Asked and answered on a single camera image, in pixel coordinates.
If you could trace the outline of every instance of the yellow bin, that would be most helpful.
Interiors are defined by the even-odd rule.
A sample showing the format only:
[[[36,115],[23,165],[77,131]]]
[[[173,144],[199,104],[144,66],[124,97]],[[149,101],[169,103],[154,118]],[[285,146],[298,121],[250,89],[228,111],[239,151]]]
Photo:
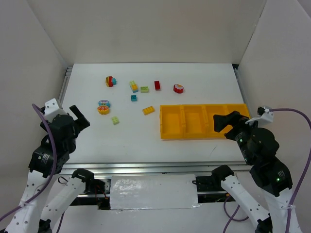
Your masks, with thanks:
[[[233,111],[249,117],[246,104],[183,104],[160,105],[162,139],[224,138],[227,126],[220,133],[214,131],[213,115],[227,115]]]

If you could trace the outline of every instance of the green block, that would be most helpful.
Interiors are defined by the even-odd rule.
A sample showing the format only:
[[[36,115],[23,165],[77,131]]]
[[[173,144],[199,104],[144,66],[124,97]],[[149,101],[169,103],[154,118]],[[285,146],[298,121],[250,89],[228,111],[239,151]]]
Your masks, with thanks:
[[[140,92],[141,93],[147,93],[147,92],[149,92],[149,88],[147,86],[141,86],[140,87]]]
[[[112,123],[113,123],[114,125],[120,123],[120,122],[119,122],[119,119],[118,119],[116,116],[113,116],[113,117],[111,118],[111,120],[112,120]]]

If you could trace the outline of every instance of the metal frame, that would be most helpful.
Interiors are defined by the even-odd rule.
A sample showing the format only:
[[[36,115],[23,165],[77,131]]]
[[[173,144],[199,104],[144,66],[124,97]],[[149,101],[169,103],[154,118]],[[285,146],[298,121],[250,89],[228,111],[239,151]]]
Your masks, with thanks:
[[[245,161],[238,162],[184,162],[184,163],[125,163],[125,164],[64,164],[61,175],[71,175],[84,168],[94,173],[96,179],[111,179],[112,176],[137,176],[160,174],[185,174],[209,176],[212,170],[228,165],[235,172],[248,172]]]

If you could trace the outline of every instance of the purple cable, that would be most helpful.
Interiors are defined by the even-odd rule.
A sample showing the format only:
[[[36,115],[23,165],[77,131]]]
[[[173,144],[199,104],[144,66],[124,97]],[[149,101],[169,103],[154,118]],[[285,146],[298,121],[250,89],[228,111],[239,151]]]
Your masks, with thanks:
[[[31,198],[29,198],[27,201],[25,201],[25,203],[30,203],[31,201],[33,201],[36,197],[38,197],[45,189],[46,187],[49,185],[49,183],[52,180],[52,177],[55,173],[56,170],[56,163],[57,163],[57,154],[56,154],[56,146],[55,146],[55,142],[54,142],[54,138],[52,135],[52,132],[50,130],[49,125],[47,124],[44,116],[41,114],[40,109],[38,106],[36,106],[34,103],[32,104],[32,107],[34,108],[35,112],[38,114],[38,116],[40,117],[40,119],[42,120],[42,123],[44,124],[45,128],[47,129],[49,138],[50,138],[50,143],[52,145],[52,150],[53,150],[53,167],[52,167],[52,171],[51,174],[48,178],[48,180],[46,181],[46,183],[44,184],[43,188],[40,189],[40,191],[38,193],[36,193],[35,195],[33,195]],[[0,222],[2,220],[4,220],[6,217],[8,217],[10,214],[14,213],[15,211],[21,209],[22,207],[19,205],[18,207],[14,208],[13,210],[9,211],[8,213],[6,213],[5,215],[3,215],[2,217],[0,217]]]
[[[235,210],[235,212],[233,213],[233,215],[231,216],[231,218],[229,219],[229,221],[227,222],[227,224],[225,225],[224,231],[223,233],[226,232],[230,222],[233,220],[234,216],[237,214],[237,212],[239,211],[240,206],[238,205],[237,209]]]
[[[60,227],[62,226],[62,222],[63,222],[64,215],[65,215],[65,212],[64,212],[64,213],[62,214],[62,216],[60,217],[60,220],[59,220],[59,224],[58,224],[58,228],[57,228],[57,232],[56,232],[56,233],[59,233]]]
[[[225,201],[224,201],[224,211],[225,211],[225,214],[226,214],[229,218],[231,218],[231,216],[228,214],[225,205],[226,205],[226,203],[227,203],[227,201],[229,200],[230,197],[231,197],[231,196],[227,197],[227,198],[225,199]],[[246,220],[248,220],[248,219],[249,219],[249,217],[247,216],[246,218],[243,218],[243,219],[234,219],[234,218],[233,218],[232,221],[235,221],[235,222],[244,222],[244,221],[246,221]]]
[[[309,124],[309,127],[310,127],[310,130],[311,130],[311,121],[310,119],[308,118],[308,116],[306,114],[304,114],[303,112],[299,111],[299,110],[296,110],[296,109],[292,109],[292,108],[276,108],[276,109],[270,109],[269,110],[270,112],[279,112],[279,111],[290,111],[290,112],[295,112],[295,113],[298,113],[300,115],[302,115],[308,122]],[[297,193],[301,187],[301,184],[306,176],[306,173],[308,171],[308,168],[309,168],[309,165],[310,165],[310,162],[311,162],[311,149],[310,149],[310,152],[309,152],[309,156],[308,156],[308,159],[307,159],[307,163],[306,163],[306,166],[301,174],[301,177],[297,183],[297,186],[295,188],[295,191],[290,199],[290,202],[289,202],[289,206],[293,205],[294,201],[295,201],[295,198],[297,196]],[[290,230],[290,224],[291,224],[291,214],[292,214],[292,210],[291,209],[288,209],[288,214],[287,214],[287,223],[286,223],[286,229],[285,229],[285,233],[289,233],[289,230]]]

